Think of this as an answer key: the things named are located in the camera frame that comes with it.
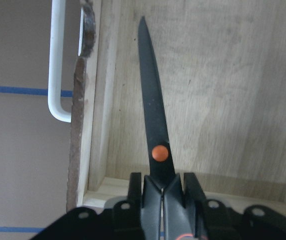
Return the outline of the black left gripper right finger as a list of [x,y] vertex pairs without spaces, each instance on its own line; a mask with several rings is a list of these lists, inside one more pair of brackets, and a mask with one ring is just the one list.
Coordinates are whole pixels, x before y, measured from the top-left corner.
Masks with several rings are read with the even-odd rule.
[[195,173],[185,172],[183,178],[185,207],[189,213],[197,213],[202,210],[206,195]]

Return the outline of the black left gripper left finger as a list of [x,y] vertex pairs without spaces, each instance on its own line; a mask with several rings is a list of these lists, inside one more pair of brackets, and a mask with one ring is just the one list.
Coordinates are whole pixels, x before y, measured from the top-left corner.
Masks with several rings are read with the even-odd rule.
[[132,172],[130,174],[127,201],[138,213],[142,207],[142,174],[140,172]]

